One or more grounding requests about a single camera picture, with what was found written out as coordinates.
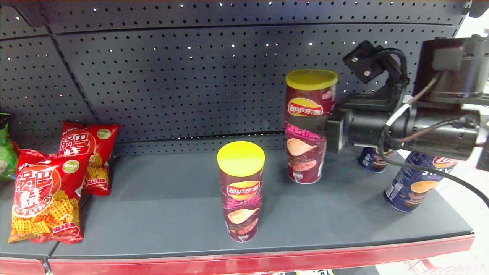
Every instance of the red shelf trim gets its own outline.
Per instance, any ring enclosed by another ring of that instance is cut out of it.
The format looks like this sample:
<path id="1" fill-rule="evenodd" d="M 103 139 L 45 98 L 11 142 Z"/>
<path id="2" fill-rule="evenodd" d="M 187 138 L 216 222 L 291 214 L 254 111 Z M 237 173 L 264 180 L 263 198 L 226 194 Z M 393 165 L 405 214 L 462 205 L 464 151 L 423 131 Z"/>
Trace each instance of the red shelf trim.
<path id="1" fill-rule="evenodd" d="M 430 241 L 290 252 L 116 260 L 50 259 L 54 274 L 208 275 L 369 266 L 469 250 L 475 235 Z"/>
<path id="2" fill-rule="evenodd" d="M 39 260 L 0 257 L 0 274 L 45 275 L 45 271 Z"/>

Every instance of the chip bag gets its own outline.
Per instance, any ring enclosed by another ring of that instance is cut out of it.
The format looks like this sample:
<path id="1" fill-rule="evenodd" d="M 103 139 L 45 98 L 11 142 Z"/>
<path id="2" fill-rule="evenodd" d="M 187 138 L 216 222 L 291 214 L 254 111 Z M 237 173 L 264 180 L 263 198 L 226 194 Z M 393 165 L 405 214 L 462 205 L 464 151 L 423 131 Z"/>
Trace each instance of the chip bag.
<path id="1" fill-rule="evenodd" d="M 17 161 L 17 144 L 8 138 L 8 119 L 10 115 L 0 113 L 0 182 L 15 179 Z"/>
<path id="2" fill-rule="evenodd" d="M 79 200 L 90 155 L 45 155 L 21 150 L 9 243 L 83 239 Z"/>
<path id="3" fill-rule="evenodd" d="M 115 144 L 117 124 L 81 124 L 63 122 L 61 155 L 93 154 L 90 157 L 87 176 L 83 183 L 83 193 L 107 196 L 111 193 L 109 183 L 109 164 Z"/>

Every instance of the yellow lid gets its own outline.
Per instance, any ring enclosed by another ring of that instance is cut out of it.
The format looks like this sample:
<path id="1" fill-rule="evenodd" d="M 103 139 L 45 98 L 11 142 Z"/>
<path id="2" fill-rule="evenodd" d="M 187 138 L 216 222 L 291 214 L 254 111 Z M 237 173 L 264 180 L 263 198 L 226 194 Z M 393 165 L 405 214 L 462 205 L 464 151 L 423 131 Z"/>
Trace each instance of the yellow lid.
<path id="1" fill-rule="evenodd" d="M 248 141 L 235 141 L 224 145 L 217 153 L 217 164 L 226 174 L 234 177 L 251 176 L 263 168 L 265 152 Z"/>
<path id="2" fill-rule="evenodd" d="M 333 86 L 338 82 L 334 71 L 323 69 L 298 69 L 286 76 L 287 85 L 298 90 L 319 90 Z"/>

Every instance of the green snack bag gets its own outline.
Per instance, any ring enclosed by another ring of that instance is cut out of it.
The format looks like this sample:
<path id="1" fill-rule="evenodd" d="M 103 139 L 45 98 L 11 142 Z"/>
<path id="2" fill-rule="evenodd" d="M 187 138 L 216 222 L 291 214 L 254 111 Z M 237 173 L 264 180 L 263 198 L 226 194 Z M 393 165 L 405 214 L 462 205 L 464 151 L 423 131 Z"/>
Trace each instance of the green snack bag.
<path id="1" fill-rule="evenodd" d="M 8 138 L 10 114 L 0 113 L 0 182 L 15 179 L 19 156 L 15 152 L 17 144 Z"/>

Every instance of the lay's chips can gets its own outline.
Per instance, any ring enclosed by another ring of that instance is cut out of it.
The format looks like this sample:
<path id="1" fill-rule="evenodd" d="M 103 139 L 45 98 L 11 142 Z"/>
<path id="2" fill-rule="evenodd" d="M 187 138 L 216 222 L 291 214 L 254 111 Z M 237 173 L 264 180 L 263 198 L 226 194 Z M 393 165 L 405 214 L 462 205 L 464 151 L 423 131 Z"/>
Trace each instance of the lay's chips can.
<path id="1" fill-rule="evenodd" d="M 405 163 L 450 173 L 458 160 L 412 152 Z M 443 176 L 417 169 L 401 168 L 384 192 L 386 201 L 402 212 L 414 211 Z"/>
<path id="2" fill-rule="evenodd" d="M 247 242 L 258 231 L 265 153 L 254 143 L 235 141 L 219 150 L 217 163 L 227 233 L 234 241 Z"/>
<path id="3" fill-rule="evenodd" d="M 321 178 L 326 154 L 326 137 L 289 123 L 290 116 L 323 116 L 335 105 L 338 75 L 333 71 L 301 69 L 287 74 L 285 135 L 289 177 L 311 184 Z"/>
<path id="4" fill-rule="evenodd" d="M 396 150 L 389 149 L 384 152 L 384 155 L 386 158 L 391 159 L 396 152 Z M 373 173 L 382 173 L 387 166 L 387 162 L 378 154 L 378 148 L 364 147 L 357 161 L 360 166 Z"/>

